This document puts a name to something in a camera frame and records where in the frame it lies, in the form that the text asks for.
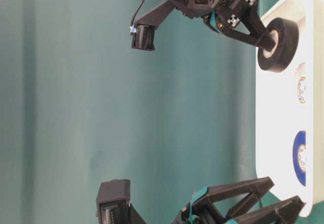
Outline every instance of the white circular label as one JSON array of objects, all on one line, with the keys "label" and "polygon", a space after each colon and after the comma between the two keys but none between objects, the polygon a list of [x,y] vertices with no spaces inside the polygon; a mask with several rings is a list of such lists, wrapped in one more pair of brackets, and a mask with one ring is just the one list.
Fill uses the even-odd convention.
[{"label": "white circular label", "polygon": [[307,80],[306,77],[303,76],[299,79],[298,86],[297,86],[297,96],[298,100],[301,104],[306,103],[306,97],[307,97]]},{"label": "white circular label", "polygon": [[302,172],[306,172],[306,146],[304,144],[299,146],[298,149],[298,163]]}]

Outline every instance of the round sticker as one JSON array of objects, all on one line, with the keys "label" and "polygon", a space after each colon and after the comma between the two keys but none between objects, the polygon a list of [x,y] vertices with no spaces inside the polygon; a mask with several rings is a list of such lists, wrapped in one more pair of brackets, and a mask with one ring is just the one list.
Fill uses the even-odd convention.
[{"label": "round sticker", "polygon": [[306,95],[307,95],[307,80],[306,77],[303,76],[302,78],[299,79],[298,86],[297,86],[297,96],[301,104],[306,103]]},{"label": "round sticker", "polygon": [[306,131],[300,131],[296,135],[293,146],[293,162],[298,180],[306,186]]}]

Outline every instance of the teal rubber band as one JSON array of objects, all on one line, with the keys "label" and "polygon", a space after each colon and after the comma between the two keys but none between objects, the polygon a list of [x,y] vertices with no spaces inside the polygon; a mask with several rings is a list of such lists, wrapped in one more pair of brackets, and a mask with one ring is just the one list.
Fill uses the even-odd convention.
[{"label": "teal rubber band", "polygon": [[215,15],[215,11],[212,12],[212,16],[211,16],[211,26],[216,28],[216,15]]},{"label": "teal rubber band", "polygon": [[238,223],[234,220],[229,220],[226,224],[238,224]]},{"label": "teal rubber band", "polygon": [[208,191],[208,187],[204,187],[203,189],[201,189],[200,191],[198,191],[197,193],[195,193],[190,200],[190,212],[189,212],[189,221],[191,224],[193,224],[193,221],[195,220],[194,216],[192,215],[192,205],[199,200],[202,196],[204,196]]}]

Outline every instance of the black 3d-printed part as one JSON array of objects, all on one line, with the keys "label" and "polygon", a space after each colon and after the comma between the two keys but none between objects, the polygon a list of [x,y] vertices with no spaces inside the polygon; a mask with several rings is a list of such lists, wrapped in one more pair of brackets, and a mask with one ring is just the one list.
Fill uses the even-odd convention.
[{"label": "black 3d-printed part", "polygon": [[142,50],[154,50],[154,33],[154,26],[138,25],[134,41],[135,48]]},{"label": "black 3d-printed part", "polygon": [[131,182],[129,180],[113,180],[101,183],[97,195],[99,224],[128,223],[130,198]]}]

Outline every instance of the black cable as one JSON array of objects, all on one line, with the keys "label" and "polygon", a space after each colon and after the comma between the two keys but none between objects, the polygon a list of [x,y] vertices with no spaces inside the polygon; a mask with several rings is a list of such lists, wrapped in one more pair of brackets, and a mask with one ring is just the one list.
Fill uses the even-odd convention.
[{"label": "black cable", "polygon": [[133,26],[134,24],[134,20],[135,20],[135,17],[138,13],[138,11],[140,10],[140,8],[142,7],[143,3],[144,3],[145,0],[142,0],[140,5],[138,6],[137,10],[134,12],[133,16],[132,16],[132,20],[131,20],[131,26]]}]

